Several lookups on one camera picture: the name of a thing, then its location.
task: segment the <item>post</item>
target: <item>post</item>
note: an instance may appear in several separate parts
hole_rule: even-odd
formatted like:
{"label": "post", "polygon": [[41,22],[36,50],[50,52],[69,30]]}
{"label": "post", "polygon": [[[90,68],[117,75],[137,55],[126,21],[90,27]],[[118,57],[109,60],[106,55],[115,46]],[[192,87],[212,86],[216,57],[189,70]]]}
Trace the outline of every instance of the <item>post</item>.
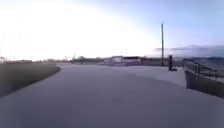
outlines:
{"label": "post", "polygon": [[215,70],[215,80],[217,80],[217,77],[218,77],[218,71]]}
{"label": "post", "polygon": [[173,56],[169,55],[169,71],[173,70]]}
{"label": "post", "polygon": [[162,35],[162,62],[161,62],[161,65],[164,66],[164,37],[163,37],[163,23],[161,24],[161,35]]}

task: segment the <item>grassy embankment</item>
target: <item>grassy embankment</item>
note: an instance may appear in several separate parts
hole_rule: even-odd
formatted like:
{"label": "grassy embankment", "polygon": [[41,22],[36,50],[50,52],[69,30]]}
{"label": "grassy embankment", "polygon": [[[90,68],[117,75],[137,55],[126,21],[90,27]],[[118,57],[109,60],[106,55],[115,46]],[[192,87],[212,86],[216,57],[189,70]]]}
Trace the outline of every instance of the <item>grassy embankment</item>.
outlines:
{"label": "grassy embankment", "polygon": [[45,79],[56,72],[54,64],[19,63],[0,65],[0,96],[4,96],[34,82]]}

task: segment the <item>sidewalk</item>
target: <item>sidewalk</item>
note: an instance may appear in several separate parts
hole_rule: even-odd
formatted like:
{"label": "sidewalk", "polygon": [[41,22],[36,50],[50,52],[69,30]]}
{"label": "sidewalk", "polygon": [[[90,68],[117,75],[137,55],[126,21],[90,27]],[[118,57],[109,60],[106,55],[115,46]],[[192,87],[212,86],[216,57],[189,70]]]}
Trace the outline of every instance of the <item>sidewalk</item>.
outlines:
{"label": "sidewalk", "polygon": [[113,67],[114,69],[124,70],[138,76],[151,77],[157,80],[167,81],[186,87],[186,78],[183,68],[177,67],[176,72],[168,71],[168,67],[161,66],[130,66]]}

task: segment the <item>grass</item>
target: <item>grass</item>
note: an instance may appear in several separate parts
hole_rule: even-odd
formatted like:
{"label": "grass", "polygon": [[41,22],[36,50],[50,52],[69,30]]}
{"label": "grass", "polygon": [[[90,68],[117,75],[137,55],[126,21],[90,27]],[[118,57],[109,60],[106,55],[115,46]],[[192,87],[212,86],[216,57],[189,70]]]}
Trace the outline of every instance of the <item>grass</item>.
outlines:
{"label": "grass", "polygon": [[21,63],[0,65],[0,96],[4,96],[60,70],[54,64]]}
{"label": "grass", "polygon": [[221,98],[224,97],[224,83],[207,78],[202,78],[188,71],[185,71],[185,73],[188,89],[197,90]]}

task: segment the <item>clouds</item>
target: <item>clouds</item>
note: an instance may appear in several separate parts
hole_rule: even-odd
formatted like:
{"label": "clouds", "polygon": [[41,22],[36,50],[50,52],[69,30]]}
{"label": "clouds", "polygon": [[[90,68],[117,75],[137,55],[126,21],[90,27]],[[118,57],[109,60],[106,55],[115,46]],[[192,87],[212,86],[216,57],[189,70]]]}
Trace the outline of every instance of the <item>clouds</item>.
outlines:
{"label": "clouds", "polygon": [[97,3],[130,17],[158,39],[160,23],[164,21],[166,44],[170,47],[218,45],[224,40],[221,36],[224,2],[220,0],[99,0]]}
{"label": "clouds", "polygon": [[188,47],[166,48],[165,51],[167,54],[181,57],[224,57],[224,45],[192,45]]}

